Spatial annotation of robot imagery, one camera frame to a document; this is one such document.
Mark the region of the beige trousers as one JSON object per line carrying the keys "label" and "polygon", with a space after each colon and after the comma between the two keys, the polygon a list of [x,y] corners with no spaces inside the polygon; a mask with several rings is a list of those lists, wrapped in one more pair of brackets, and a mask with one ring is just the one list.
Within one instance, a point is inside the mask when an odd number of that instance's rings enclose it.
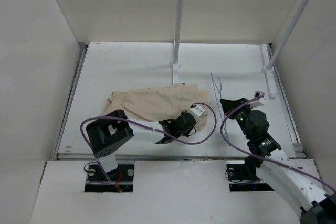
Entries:
{"label": "beige trousers", "polygon": [[208,103],[207,91],[196,84],[114,91],[106,101],[103,115],[123,110],[133,119],[155,122],[177,118],[194,103]]}

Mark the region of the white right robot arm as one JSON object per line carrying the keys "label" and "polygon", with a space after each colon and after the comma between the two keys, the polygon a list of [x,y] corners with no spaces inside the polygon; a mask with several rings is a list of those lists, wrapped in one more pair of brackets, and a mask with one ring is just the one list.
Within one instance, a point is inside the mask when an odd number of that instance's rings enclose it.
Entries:
{"label": "white right robot arm", "polygon": [[315,184],[318,178],[298,169],[280,144],[269,134],[267,116],[251,104],[261,99],[221,99],[225,119],[236,120],[249,152],[239,164],[235,180],[262,180],[295,212],[300,223],[335,223],[335,194]]}

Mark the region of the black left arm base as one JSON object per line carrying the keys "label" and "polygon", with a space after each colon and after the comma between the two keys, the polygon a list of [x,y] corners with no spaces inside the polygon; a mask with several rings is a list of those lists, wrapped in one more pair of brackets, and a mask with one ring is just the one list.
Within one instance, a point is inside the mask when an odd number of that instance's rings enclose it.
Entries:
{"label": "black left arm base", "polygon": [[87,173],[86,193],[131,193],[133,192],[134,164],[120,164],[116,170],[102,172],[95,162],[86,164],[83,170]]}

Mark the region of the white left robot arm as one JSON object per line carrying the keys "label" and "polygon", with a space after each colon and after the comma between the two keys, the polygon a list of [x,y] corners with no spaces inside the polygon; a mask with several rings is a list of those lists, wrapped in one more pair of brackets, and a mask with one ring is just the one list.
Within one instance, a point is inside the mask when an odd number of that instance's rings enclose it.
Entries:
{"label": "white left robot arm", "polygon": [[98,161],[101,177],[110,182],[118,175],[115,152],[134,137],[135,132],[132,126],[152,131],[149,134],[138,132],[145,141],[158,145],[170,144],[175,141],[179,142],[182,136],[191,136],[196,130],[196,123],[204,114],[205,110],[201,106],[194,105],[175,119],[145,124],[130,120],[123,110],[115,110],[106,116],[98,116],[90,120],[85,128],[86,142],[89,143],[94,158]]}

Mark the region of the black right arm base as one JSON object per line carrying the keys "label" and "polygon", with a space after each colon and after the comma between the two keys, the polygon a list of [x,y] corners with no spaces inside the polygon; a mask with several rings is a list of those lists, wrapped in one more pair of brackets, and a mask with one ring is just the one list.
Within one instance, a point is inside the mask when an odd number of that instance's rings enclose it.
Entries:
{"label": "black right arm base", "polygon": [[273,189],[256,176],[256,168],[247,160],[228,160],[225,162],[225,177],[231,193],[267,192]]}

